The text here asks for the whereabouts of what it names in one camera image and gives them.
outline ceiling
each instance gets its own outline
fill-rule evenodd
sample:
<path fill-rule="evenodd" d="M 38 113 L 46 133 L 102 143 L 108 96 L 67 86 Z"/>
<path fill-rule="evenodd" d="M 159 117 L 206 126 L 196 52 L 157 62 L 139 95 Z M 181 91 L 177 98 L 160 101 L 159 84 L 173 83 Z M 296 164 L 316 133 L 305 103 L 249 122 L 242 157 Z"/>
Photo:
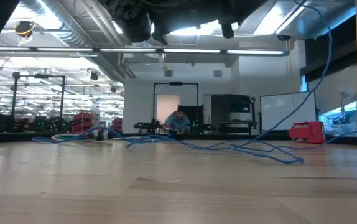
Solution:
<path fill-rule="evenodd" d="M 42 0 L 45 2 L 57 1 L 71 17 L 76 21 L 86 34 L 99 47 L 116 47 L 107 36 L 97 26 L 97 23 L 87 13 L 83 7 L 82 0 Z M 318 8 L 327 19 L 328 23 L 335 27 L 354 14 L 354 3 L 349 0 L 318 0 L 307 1 L 310 6 Z M 111 16 L 102 6 L 99 6 L 103 15 L 110 21 Z M 203 49 L 245 49 L 245 48 L 266 48 L 284 49 L 285 43 L 277 40 L 276 31 L 280 34 L 291 35 L 294 39 L 316 38 L 326 33 L 323 24 L 319 21 L 318 15 L 310 9 L 297 10 L 298 13 L 290 17 L 290 22 L 281 26 L 289 15 L 293 13 L 297 5 L 293 0 L 269 0 L 262 7 L 252 13 L 243 23 L 236 28 L 235 38 L 225 39 L 221 36 L 221 29 L 217 25 L 214 31 L 207 35 L 191 35 L 189 32 L 181 32 L 181 35 L 167 35 L 166 39 L 169 47 L 173 48 L 203 48 Z M 16 11 L 12 19 L 7 23 L 4 33 L 0 36 L 0 41 L 4 45 L 17 44 L 17 35 L 11 32 L 12 28 L 24 19 L 33 19 L 32 14 L 25 14 Z M 124 34 L 118 34 L 124 45 L 132 45 Z M 148 44 L 160 46 L 160 43 L 150 39 Z M 66 44 L 55 38 L 53 32 L 41 27 L 35 33 L 34 39 L 27 46 L 44 47 L 64 47 Z M 142 57 L 141 55 L 127 58 L 129 63 L 157 63 L 159 58 Z M 227 63 L 230 56 L 227 55 L 185 55 L 172 54 L 166 59 L 166 63 Z"/>
<path fill-rule="evenodd" d="M 86 38 L 95 43 L 99 47 L 117 47 L 117 43 L 111 41 L 113 36 L 114 40 L 119 40 L 118 46 L 124 47 L 133 45 L 130 43 L 124 34 L 118 32 L 119 28 L 115 27 L 111 16 L 100 5 L 96 5 L 100 9 L 101 14 L 96 14 L 95 17 L 91 17 L 91 14 L 83 7 L 82 0 L 76 1 L 76 7 L 74 5 L 75 0 L 37 0 L 44 6 L 47 4 L 53 4 L 63 9 L 70 21 L 69 24 L 65 24 L 66 27 L 79 27 L 79 30 Z M 307 1 L 306 4 L 314 6 L 321 11 L 328 23 L 335 27 L 338 24 L 351 17 L 355 12 L 355 6 L 353 1 L 349 0 L 318 0 Z M 53 17 L 40 17 L 33 11 L 25 10 L 22 7 L 18 7 L 11 19 L 6 24 L 4 30 L 0 34 L 0 46 L 17 46 L 22 39 L 19 39 L 14 32 L 14 26 L 19 21 L 35 21 L 37 27 L 33 37 L 30 41 L 22 43 L 23 46 L 28 47 L 67 47 L 69 46 L 60 37 L 67 33 L 62 32 L 58 28 L 62 26 L 60 22 L 60 15 L 55 14 L 55 11 L 50 9 L 44 9 L 47 13 L 53 14 Z M 102 23 L 101 16 L 106 17 L 108 23 L 111 24 L 109 32 L 102 31 L 98 24 Z M 203 26 L 215 26 L 207 34 L 199 35 L 196 29 L 186 29 L 169 34 L 166 37 L 169 47 L 179 49 L 285 49 L 287 46 L 285 42 L 281 42 L 277 39 L 276 34 L 287 34 L 293 37 L 292 40 L 317 38 L 320 35 L 325 34 L 323 23 L 320 22 L 318 15 L 309 9 L 298 9 L 293 0 L 269 0 L 262 7 L 251 14 L 243 23 L 235 29 L 235 38 L 224 39 L 221 36 L 221 29 L 216 26 L 216 22 L 211 22 Z M 160 46 L 160 43 L 150 39 L 147 43 L 136 44 L 136 47 L 152 47 Z M 236 60 L 237 56 L 230 55 L 187 55 L 187 54 L 168 54 L 168 55 L 143 55 L 143 54 L 124 54 L 124 59 L 116 53 L 105 53 L 107 61 L 113 62 L 117 65 L 128 65 L 127 68 L 133 70 L 135 74 L 140 74 L 138 79 L 149 78 L 150 73 L 155 73 L 152 69 L 160 70 L 160 66 L 147 66 L 150 63 L 167 63 L 171 68 L 175 68 L 175 63 L 187 63 L 188 65 L 205 66 L 204 63 L 213 63 L 230 67 Z M 66 98 L 68 99 L 68 107 L 66 114 L 71 114 L 77 109 L 84 108 L 90 110 L 99 106 L 101 110 L 109 111 L 109 116 L 121 116 L 121 110 L 123 107 L 123 94 L 124 88 L 122 83 L 116 82 L 113 75 L 114 70 L 108 70 L 107 72 L 101 69 L 95 60 L 92 60 L 92 55 L 78 55 L 78 54 L 61 54 L 61 53 L 24 53 L 16 52 L 13 54 L 0 53 L 0 66 L 3 65 L 4 69 L 0 69 L 0 111 L 8 113 L 8 105 L 11 104 L 11 94 L 9 85 L 13 83 L 11 74 L 15 70 L 19 70 L 22 73 L 34 74 L 34 73 L 47 73 L 64 74 L 67 76 L 67 84 L 69 85 L 94 85 L 98 84 L 100 87 L 77 87 L 68 86 L 66 92 Z M 89 78 L 87 74 L 88 70 L 96 71 L 99 73 L 99 79 L 94 82 Z M 190 71 L 178 72 L 178 74 L 184 75 L 185 73 L 191 73 Z M 205 77 L 209 77 L 212 71 L 205 72 Z M 55 78 L 50 78 L 51 84 L 57 84 L 60 81 Z M 45 111 L 44 108 L 53 108 L 49 111 L 58 111 L 58 106 L 55 106 L 57 100 L 47 98 L 47 96 L 31 96 L 31 94 L 42 95 L 56 95 L 58 90 L 52 90 L 50 86 L 31 86 L 39 84 L 39 80 L 20 80 L 19 83 L 19 104 L 31 105 L 26 106 L 32 109 L 21 107 L 22 114 L 26 112 L 39 113 L 39 111 Z M 119 87 L 117 93 L 111 93 L 110 88 L 112 86 Z"/>
<path fill-rule="evenodd" d="M 111 81 L 98 70 L 97 65 L 85 58 L 53 57 L 10 57 L 7 61 L 0 58 L 0 113 L 11 112 L 12 73 L 15 71 L 21 75 L 50 75 L 48 79 L 21 77 L 18 80 L 16 114 L 21 118 L 59 115 L 62 79 L 54 75 L 65 75 L 67 79 L 63 107 L 65 117 L 72 117 L 82 110 L 100 110 L 101 117 L 111 119 L 123 115 L 122 83 Z M 90 79 L 91 72 L 98 73 L 97 80 Z"/>

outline wall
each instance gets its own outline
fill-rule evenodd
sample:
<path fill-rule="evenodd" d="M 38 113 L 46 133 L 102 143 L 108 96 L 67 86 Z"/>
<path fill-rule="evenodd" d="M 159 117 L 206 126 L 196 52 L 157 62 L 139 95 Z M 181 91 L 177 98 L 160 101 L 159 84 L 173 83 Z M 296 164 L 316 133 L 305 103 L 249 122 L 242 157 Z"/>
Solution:
<path fill-rule="evenodd" d="M 314 88 L 320 79 L 309 82 L 308 87 Z M 334 110 L 341 106 L 340 92 L 356 93 L 356 65 L 347 67 L 339 72 L 327 75 L 315 92 L 317 108 L 320 114 Z M 344 99 L 343 103 L 354 102 Z"/>
<path fill-rule="evenodd" d="M 300 68 L 305 66 L 304 42 L 296 41 L 290 57 L 241 56 L 231 68 L 224 64 L 167 64 L 174 71 L 173 78 L 164 77 L 163 64 L 130 64 L 137 80 L 126 80 L 123 130 L 135 132 L 136 122 L 149 122 L 152 118 L 152 87 L 154 82 L 200 83 L 199 105 L 210 106 L 211 94 L 240 94 L 256 98 L 256 121 L 259 121 L 260 96 L 299 92 Z M 222 70 L 222 78 L 213 78 L 214 70 Z M 195 93 L 187 86 L 164 86 L 160 95 L 180 95 L 180 104 L 196 105 Z M 210 109 L 205 111 L 208 121 Z M 248 116 L 232 117 L 246 119 Z M 259 133 L 259 127 L 253 134 Z"/>
<path fill-rule="evenodd" d="M 231 69 L 232 89 L 241 95 L 256 98 L 255 114 L 256 121 L 259 122 L 260 96 L 300 91 L 300 69 L 305 66 L 304 41 L 296 41 L 288 57 L 241 56 L 238 63 L 238 77 L 233 74 L 236 63 Z M 239 119 L 245 118 L 247 116 L 244 114 L 239 117 Z M 253 134 L 259 134 L 259 128 L 258 125 L 257 129 L 253 130 Z"/>
<path fill-rule="evenodd" d="M 173 70 L 173 77 L 164 77 L 164 64 L 152 63 L 130 63 L 129 68 L 137 76 L 138 80 L 153 82 L 229 82 L 231 80 L 231 69 L 226 68 L 223 63 L 168 63 L 169 70 Z M 223 71 L 221 78 L 213 78 L 213 71 Z"/>
<path fill-rule="evenodd" d="M 126 80 L 124 110 L 123 110 L 123 132 L 134 133 L 138 130 L 133 128 L 137 122 L 150 122 L 152 119 L 152 91 L 154 82 L 142 80 Z M 199 105 L 203 104 L 204 95 L 228 94 L 229 83 L 199 83 Z M 192 89 L 187 86 L 164 86 L 158 91 L 159 95 L 179 95 L 180 104 L 196 106 L 197 97 Z"/>

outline ceiling duct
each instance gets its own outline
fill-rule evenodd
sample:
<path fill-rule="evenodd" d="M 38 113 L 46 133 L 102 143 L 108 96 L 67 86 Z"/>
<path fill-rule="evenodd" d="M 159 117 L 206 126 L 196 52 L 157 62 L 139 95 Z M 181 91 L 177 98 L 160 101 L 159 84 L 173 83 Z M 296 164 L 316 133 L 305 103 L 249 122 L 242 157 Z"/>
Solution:
<path fill-rule="evenodd" d="M 47 17 L 47 14 L 53 14 L 57 17 L 62 22 L 59 30 L 69 30 L 70 32 L 54 32 L 53 35 L 69 47 L 97 47 L 93 40 L 57 0 L 21 0 L 19 7 L 28 9 L 40 17 Z M 98 54 L 97 57 L 87 59 L 97 64 L 100 70 L 110 79 L 124 82 L 125 74 L 122 72 L 124 68 L 119 68 L 119 65 L 104 55 Z"/>

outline wooden table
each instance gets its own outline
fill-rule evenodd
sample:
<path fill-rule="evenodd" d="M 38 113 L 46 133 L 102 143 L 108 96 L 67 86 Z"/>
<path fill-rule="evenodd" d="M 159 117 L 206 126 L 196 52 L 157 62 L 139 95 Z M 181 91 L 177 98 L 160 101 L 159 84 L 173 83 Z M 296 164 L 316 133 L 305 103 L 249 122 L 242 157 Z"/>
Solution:
<path fill-rule="evenodd" d="M 357 223 L 357 146 L 297 151 L 305 163 L 285 165 L 125 145 L 0 144 L 0 223 Z"/>

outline man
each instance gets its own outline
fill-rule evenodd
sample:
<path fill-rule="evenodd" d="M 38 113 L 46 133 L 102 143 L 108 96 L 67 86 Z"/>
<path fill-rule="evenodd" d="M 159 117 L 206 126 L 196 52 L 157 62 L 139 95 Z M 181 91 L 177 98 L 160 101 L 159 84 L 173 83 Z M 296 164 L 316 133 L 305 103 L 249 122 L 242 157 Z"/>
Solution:
<path fill-rule="evenodd" d="M 177 111 L 173 112 L 165 121 L 165 126 L 173 130 L 190 133 L 190 120 L 185 115 L 182 107 L 179 105 Z"/>

